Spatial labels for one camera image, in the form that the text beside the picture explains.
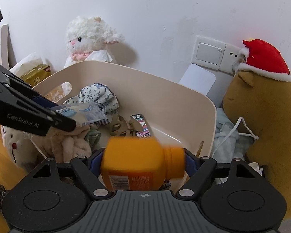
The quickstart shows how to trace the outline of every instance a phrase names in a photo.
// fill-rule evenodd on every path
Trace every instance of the yellow package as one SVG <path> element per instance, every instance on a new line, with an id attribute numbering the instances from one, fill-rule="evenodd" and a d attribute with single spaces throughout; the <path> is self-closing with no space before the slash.
<path id="1" fill-rule="evenodd" d="M 45 78 L 51 75 L 50 66 L 45 64 L 40 64 L 28 71 L 22 77 L 20 77 L 24 82 L 31 86 L 35 86 L 43 81 Z"/>

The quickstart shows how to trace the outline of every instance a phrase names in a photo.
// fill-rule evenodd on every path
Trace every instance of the storage basket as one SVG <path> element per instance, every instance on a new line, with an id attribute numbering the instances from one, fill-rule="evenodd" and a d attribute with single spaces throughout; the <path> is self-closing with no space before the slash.
<path id="1" fill-rule="evenodd" d="M 187 148 L 197 156 L 209 156 L 216 127 L 216 109 L 204 95 L 175 82 L 122 65 L 83 61 L 69 66 L 34 87 L 41 95 L 64 82 L 70 82 L 71 92 L 57 104 L 80 93 L 93 83 L 107 85 L 116 94 L 119 114 L 127 120 L 130 115 L 142 113 L 152 136 L 162 144 Z M 104 147 L 107 139 L 101 139 Z M 172 180 L 176 191 L 184 184 Z"/>

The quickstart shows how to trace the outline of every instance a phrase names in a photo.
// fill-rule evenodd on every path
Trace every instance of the white plush toy face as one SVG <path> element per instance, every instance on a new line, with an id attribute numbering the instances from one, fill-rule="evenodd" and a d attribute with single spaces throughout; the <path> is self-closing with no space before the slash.
<path id="1" fill-rule="evenodd" d="M 25 139 L 22 131 L 1 126 L 1 135 L 3 146 L 17 166 L 36 162 L 39 152 L 30 139 Z"/>
<path id="2" fill-rule="evenodd" d="M 67 26 L 66 45 L 70 54 L 102 50 L 106 44 L 121 41 L 123 36 L 109 27 L 100 17 L 77 17 Z"/>

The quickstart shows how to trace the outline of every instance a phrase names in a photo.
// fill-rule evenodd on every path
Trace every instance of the bottle cap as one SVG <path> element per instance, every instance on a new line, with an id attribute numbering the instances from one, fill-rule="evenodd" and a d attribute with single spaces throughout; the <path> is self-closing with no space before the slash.
<path id="1" fill-rule="evenodd" d="M 182 178 L 185 172 L 185 152 L 183 148 L 165 148 L 165 158 L 167 164 L 166 179 Z"/>

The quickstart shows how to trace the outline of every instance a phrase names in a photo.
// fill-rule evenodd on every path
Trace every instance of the white cable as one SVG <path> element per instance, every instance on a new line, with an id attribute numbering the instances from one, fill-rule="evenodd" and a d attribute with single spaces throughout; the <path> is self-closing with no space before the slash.
<path id="1" fill-rule="evenodd" d="M 248 128 L 248 126 L 246 125 L 246 122 L 244 121 L 243 117 L 238 118 L 236 124 L 234 125 L 234 127 L 232 128 L 232 130 L 225 136 L 225 138 L 219 143 L 219 145 L 215 148 L 215 150 L 212 153 L 212 157 L 215 154 L 215 152 L 218 150 L 218 148 L 225 142 L 225 140 L 227 140 L 230 135 L 237 129 L 237 127 L 239 126 L 239 124 L 241 123 L 241 121 L 243 122 L 244 126 L 246 127 L 246 129 L 250 132 L 250 134 L 247 133 L 239 133 L 240 136 L 248 136 L 248 137 L 253 137 L 254 139 L 258 140 L 259 137 L 254 135 L 253 132 Z"/>

